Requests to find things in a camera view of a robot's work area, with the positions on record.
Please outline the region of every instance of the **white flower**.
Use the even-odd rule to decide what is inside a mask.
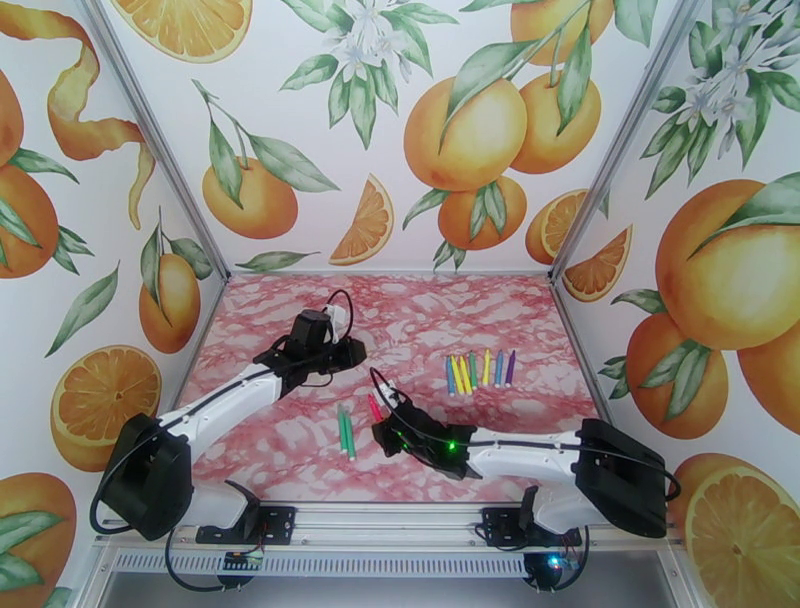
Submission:
[[[381,61],[375,54],[365,53],[358,44],[356,37],[347,34],[339,44],[335,45],[331,55],[336,57],[339,65],[343,66],[343,77],[345,82],[349,82],[355,74],[362,80],[367,79],[367,65],[380,67]]]

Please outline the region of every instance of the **green leaf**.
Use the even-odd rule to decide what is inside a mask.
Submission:
[[[664,355],[661,361],[656,363],[647,378],[639,386],[641,388],[655,388],[673,382],[686,355],[697,346],[699,345],[694,340],[686,340],[676,346],[672,351]]]
[[[729,230],[743,226],[800,226],[800,172],[770,182],[750,197],[692,255]]]
[[[488,44],[473,53],[456,74],[447,104],[442,141],[450,121],[461,108],[481,91],[527,63],[542,46],[539,40],[500,42]]]
[[[631,289],[611,300],[612,304],[617,302],[633,304],[651,315],[667,312],[667,307],[664,305],[664,300],[661,299],[661,294],[655,289]]]
[[[758,140],[761,139],[772,106],[772,91],[761,75],[753,70],[747,70],[747,80],[746,95],[753,100],[753,103],[747,106],[747,118],[736,123],[736,139],[742,149],[742,169],[747,166]]]
[[[472,13],[480,11],[485,8],[493,8],[495,6],[504,6],[506,4],[536,4],[543,0],[472,0],[467,6],[459,9],[462,13]]]
[[[299,91],[310,84],[330,80],[338,67],[339,62],[333,55],[315,55],[300,64],[294,74],[281,85],[281,90]]]
[[[158,274],[161,266],[161,249],[159,236],[161,226],[157,225],[153,234],[147,239],[142,247],[142,255],[139,258],[139,270],[142,273],[142,283],[144,283],[150,297],[153,298],[158,307],[161,308],[161,295],[158,287]]]
[[[692,143],[689,146],[689,151],[686,153],[686,163],[689,166],[689,183],[692,183],[692,180],[703,167],[703,163],[706,162],[716,134],[717,121],[714,121],[714,124],[711,126],[707,125],[706,121],[702,118],[697,121]]]
[[[689,59],[692,66],[704,69],[706,76],[714,76],[722,69],[722,48],[712,44],[717,37],[708,24],[697,21],[689,34]]]
[[[657,112],[670,114],[686,103],[686,91],[680,87],[664,87],[658,92],[658,97],[653,103]]]
[[[244,268],[254,273],[267,273],[281,268],[287,268],[297,264],[303,258],[310,255],[316,255],[319,251],[311,253],[294,253],[293,251],[268,251],[267,253],[259,253],[249,262],[244,264],[236,264],[239,268]]]
[[[344,70],[341,70],[331,85],[328,94],[328,118],[330,128],[345,117],[350,109],[350,82],[344,80]]]
[[[58,227],[58,239],[60,242],[64,243],[64,249],[69,251],[70,253],[77,253],[79,255],[94,255],[89,248],[86,246],[86,241],[84,241],[80,236],[72,232],[69,228],[64,226]]]
[[[208,136],[208,154],[211,157],[211,166],[222,191],[228,195],[239,209],[244,209],[239,200],[239,191],[242,189],[242,167],[233,148],[225,139],[214,119],[211,119],[211,130]]]
[[[325,14],[322,0],[282,0],[282,2],[315,30],[327,32],[336,25]]]
[[[612,380],[619,380],[625,375],[625,360],[625,355],[612,357],[605,362],[605,367],[597,373],[611,378]]]
[[[117,263],[117,267],[110,275],[96,281],[88,289],[78,294],[61,322],[61,327],[45,358],[56,352],[79,329],[94,321],[108,308],[114,298],[114,294],[117,292],[118,271],[119,263]]]
[[[492,220],[499,236],[506,227],[508,213],[506,209],[506,199],[496,181],[490,183],[483,189],[483,206],[486,209],[486,215]]]
[[[169,246],[172,249],[172,253],[181,256],[189,263],[189,266],[194,271],[194,276],[199,281],[202,281],[213,272],[214,269],[208,260],[206,252],[192,239],[175,239],[174,241],[169,241]]]
[[[24,559],[10,553],[0,553],[0,593],[42,584],[42,577]]]
[[[0,228],[5,228],[23,243],[28,243],[28,245],[33,245],[40,249],[42,247],[28,229],[28,226],[25,225],[25,222],[22,221],[22,218],[17,215],[14,208],[2,196],[0,196]]]
[[[430,76],[433,76],[428,42],[425,40],[425,34],[422,33],[419,26],[410,19],[406,19],[403,15],[397,14],[397,11],[383,11],[381,15],[391,23],[394,31],[404,35],[406,45],[400,52],[403,57],[411,63],[416,63],[428,72]]]
[[[475,194],[475,202],[472,204],[472,215],[469,218],[469,240],[472,241],[483,228],[486,223],[486,204],[485,204],[486,188],[481,188]]]
[[[42,608],[67,608],[69,600],[72,597],[72,589],[66,587],[56,587],[53,593],[47,598]]]
[[[626,375],[623,374],[622,378],[617,380],[617,383],[614,385],[614,389],[611,391],[611,394],[608,396],[609,399],[622,399],[625,395],[631,392],[631,389],[628,387],[628,378]]]
[[[80,183],[78,178],[64,165],[33,150],[20,148],[11,157],[8,164],[17,167],[17,169],[22,169],[25,173],[58,173],[70,178],[76,184]]]
[[[27,511],[0,517],[0,553],[52,528],[62,518],[46,511]]]
[[[672,385],[664,422],[680,416],[694,401],[703,382],[710,356],[711,349],[702,344],[695,344],[695,348],[686,353],[675,374],[675,384]]]
[[[279,139],[247,134],[264,168],[279,180],[302,192],[325,192],[339,188],[317,169],[300,150]]]
[[[561,124],[558,127],[556,136],[561,135],[578,113],[583,104],[591,74],[592,43],[589,39],[589,26],[587,24],[575,41],[575,46],[572,47],[572,52],[567,57],[564,70],[558,80],[556,100],[558,101],[558,111],[561,114]]]
[[[656,132],[653,133],[653,137],[650,139],[650,143],[647,144],[644,152],[642,152],[641,158],[655,156],[667,146],[672,136],[675,135],[675,132],[680,128],[678,124],[679,117],[679,114],[675,114],[664,121]]]
[[[372,140],[375,115],[375,87],[372,78],[369,74],[366,80],[353,76],[350,81],[350,116],[365,150]]]
[[[658,0],[614,0],[617,29],[626,38],[649,47],[656,4]]]
[[[436,253],[433,254],[433,270],[436,271],[439,266],[452,258],[454,252],[455,248],[450,243],[447,241],[442,241],[442,244],[439,245]]]
[[[349,32],[353,29],[353,18],[341,6],[334,3],[328,9],[325,16],[330,19],[333,26],[338,27],[342,33]]]
[[[378,95],[378,99],[392,108],[394,113],[397,114],[397,85],[394,82],[392,70],[389,69],[389,64],[384,59],[381,62],[381,67],[368,65],[367,70],[372,76],[372,83],[375,85],[375,93]]]
[[[784,72],[761,72],[759,76],[772,91],[779,104],[795,112],[800,112],[800,86],[794,76]]]
[[[435,209],[441,205],[448,196],[450,196],[450,193],[447,190],[437,190],[434,188],[433,190],[426,192],[425,195],[416,203],[414,203],[411,209],[409,209],[408,213],[406,214],[406,218],[403,220],[403,230],[405,230],[409,222],[417,217],[420,213],[424,213],[430,209]]]
[[[655,191],[661,187],[661,184],[675,173],[675,170],[678,168],[678,165],[681,164],[681,160],[691,143],[692,137],[689,132],[689,124],[683,123],[678,127],[672,137],[670,137],[656,163],[656,168],[653,170],[653,176],[650,179],[650,187],[647,189],[645,200],[653,196]]]
[[[453,247],[453,264],[456,267],[456,272],[458,272],[458,269],[461,268],[461,264],[464,263],[465,259],[467,259],[467,252],[464,249]]]
[[[408,4],[401,4],[392,11],[396,15],[403,15],[419,23],[434,24],[434,23],[458,23],[447,13],[436,10],[435,8],[422,4],[421,2],[409,2]]]
[[[606,190],[606,193],[603,195],[603,200],[600,201],[600,213],[602,213],[606,219],[608,219],[608,207],[611,204],[611,190]]]

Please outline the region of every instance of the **metal frame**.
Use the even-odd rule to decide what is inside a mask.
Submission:
[[[110,59],[108,63],[114,69],[119,85],[130,102],[131,110],[144,140],[155,156],[156,161],[163,167],[167,181],[172,187],[189,223],[197,231],[200,244],[208,254],[214,271],[224,282],[227,282],[231,274],[230,270],[226,266],[214,238],[211,236],[208,225],[198,211],[198,206],[195,204],[189,184],[186,182],[183,172],[172,154],[164,133],[154,118],[150,104],[147,102],[133,68],[108,21],[105,9],[101,6],[99,0],[75,0],[75,4],[89,24],[93,39],[97,41],[103,54]]]

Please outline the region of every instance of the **table surface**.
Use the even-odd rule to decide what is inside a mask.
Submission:
[[[530,479],[450,480],[407,454],[391,459],[372,438],[369,366],[441,422],[498,431],[577,429],[597,416],[543,276],[235,276],[184,391],[186,404],[236,375],[288,333],[304,308],[334,290],[355,305],[352,335],[367,361],[324,388],[303,387],[238,425],[194,466],[196,480],[233,479],[263,500],[358,502],[519,501]],[[450,397],[449,354],[516,349],[511,388]],[[323,381],[316,375],[309,383]],[[358,457],[339,449],[337,406],[352,414]]]

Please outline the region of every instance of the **black cable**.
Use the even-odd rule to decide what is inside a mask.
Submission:
[[[214,585],[213,587],[200,587],[199,585],[193,585],[191,583],[187,583],[178,574],[172,567],[172,561],[169,558],[169,551],[170,546],[172,545],[172,537],[175,535],[175,528],[169,531],[169,535],[167,536],[167,544],[164,545],[164,565],[167,567],[167,573],[169,573],[170,578],[175,581],[178,585],[186,589],[187,591],[194,591],[196,593],[214,593],[216,591],[225,591],[228,587],[225,585]]]
[[[501,446],[501,447],[507,446],[507,447],[543,448],[543,449],[557,450],[557,451],[559,451],[559,450],[573,450],[573,451],[576,451],[576,452],[590,452],[590,453],[595,453],[595,454],[602,454],[604,456],[612,456],[614,458],[620,458],[622,460],[628,460],[630,462],[635,462],[636,464],[639,464],[639,465],[641,465],[643,467],[646,467],[648,469],[651,469],[651,470],[659,473],[664,478],[666,478],[669,481],[671,481],[672,484],[675,486],[675,489],[664,497],[665,502],[670,502],[671,500],[676,499],[681,494],[681,484],[680,484],[680,482],[675,477],[675,475],[673,475],[672,473],[667,471],[665,468],[658,467],[656,465],[650,464],[647,461],[641,460],[639,458],[634,458],[633,456],[628,456],[627,454],[622,454],[620,452],[615,452],[613,450],[604,450],[604,449],[601,449],[601,448],[593,448],[593,447],[590,447],[590,446],[583,446],[583,445],[571,445],[571,444],[559,444],[559,445],[556,445],[554,443],[544,443],[544,442],[536,442],[536,441],[499,440],[499,441],[472,441],[472,442],[469,442],[469,443],[463,443],[463,442],[460,442],[460,441],[442,439],[441,437],[434,437],[433,435],[429,435],[428,433],[425,433],[424,431],[418,430],[416,427],[414,427],[413,424],[410,424],[409,422],[404,420],[403,417],[400,416],[397,413],[396,408],[389,402],[389,400],[386,398],[386,395],[383,394],[383,391],[381,390],[380,384],[378,383],[378,379],[380,379],[380,381],[384,385],[388,386],[395,394],[400,395],[400,396],[402,396],[405,399],[408,399],[410,401],[411,399],[409,398],[409,396],[406,393],[404,393],[403,391],[401,391],[398,388],[392,387],[386,381],[386,378],[383,376],[383,374],[381,374],[374,367],[370,367],[369,368],[369,373],[370,373],[370,377],[372,378],[372,383],[375,385],[375,388],[378,391],[378,394],[380,395],[381,400],[383,401],[384,405],[386,405],[386,407],[389,408],[389,410],[392,412],[392,414],[394,416],[396,416],[397,419],[400,420],[400,422],[402,422],[406,427],[408,427],[409,430],[411,430],[412,432],[416,433],[417,435],[419,435],[421,437],[425,437],[426,439],[430,439],[432,441],[438,441],[440,443],[444,443],[444,444],[447,444],[447,445],[455,444],[458,447],[462,447],[462,448],[478,448],[478,447],[489,447],[489,446],[497,445],[497,446]]]

